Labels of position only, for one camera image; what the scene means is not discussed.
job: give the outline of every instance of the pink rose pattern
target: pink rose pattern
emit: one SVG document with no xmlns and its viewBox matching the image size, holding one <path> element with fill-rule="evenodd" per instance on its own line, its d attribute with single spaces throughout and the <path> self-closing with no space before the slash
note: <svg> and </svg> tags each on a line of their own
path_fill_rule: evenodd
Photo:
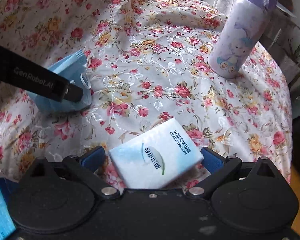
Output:
<svg viewBox="0 0 300 240">
<path fill-rule="evenodd" d="M 267 155 L 289 180 L 285 78 L 259 43 L 236 79 L 216 75 L 207 59 L 225 22 L 198 0 L 0 0 L 0 45 L 44 67 L 82 49 L 93 100 L 45 116 L 25 91 L 0 84 L 0 173 L 20 179 L 25 158 L 107 152 L 176 118 L 199 149 L 245 162 Z M 178 180 L 184 189 L 204 178 L 203 167 L 194 170 Z M 103 178 L 124 187 L 110 160 Z"/>
</svg>

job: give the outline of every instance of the purple water bottle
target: purple water bottle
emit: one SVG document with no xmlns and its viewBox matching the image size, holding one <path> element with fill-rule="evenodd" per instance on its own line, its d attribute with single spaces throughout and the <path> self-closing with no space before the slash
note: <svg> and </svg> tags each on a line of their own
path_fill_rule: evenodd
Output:
<svg viewBox="0 0 300 240">
<path fill-rule="evenodd" d="M 218 75 L 234 78 L 263 34 L 277 0 L 234 0 L 230 16 L 208 59 Z"/>
</svg>

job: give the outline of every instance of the floral bedsheet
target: floral bedsheet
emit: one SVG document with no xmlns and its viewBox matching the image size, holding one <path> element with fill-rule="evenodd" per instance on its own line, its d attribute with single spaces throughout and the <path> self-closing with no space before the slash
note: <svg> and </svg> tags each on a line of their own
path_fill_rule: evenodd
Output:
<svg viewBox="0 0 300 240">
<path fill-rule="evenodd" d="M 0 0 L 0 45 L 48 67 L 82 49 L 92 105 L 40 114 L 24 90 L 0 84 L 0 176 L 19 180 L 38 156 L 106 152 L 176 118 L 198 148 L 266 155 L 290 179 L 291 105 L 285 78 L 259 43 L 231 80 L 207 59 L 226 17 L 199 0 Z M 98 174 L 124 188 L 110 158 Z M 198 164 L 172 186 L 207 176 Z"/>
</svg>

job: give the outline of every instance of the tissue pack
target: tissue pack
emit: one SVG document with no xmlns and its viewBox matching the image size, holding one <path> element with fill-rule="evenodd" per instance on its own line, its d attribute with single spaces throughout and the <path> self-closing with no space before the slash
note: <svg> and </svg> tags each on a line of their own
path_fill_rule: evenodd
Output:
<svg viewBox="0 0 300 240">
<path fill-rule="evenodd" d="M 172 118 L 109 151 L 128 188 L 162 188 L 203 160 L 194 142 Z"/>
</svg>

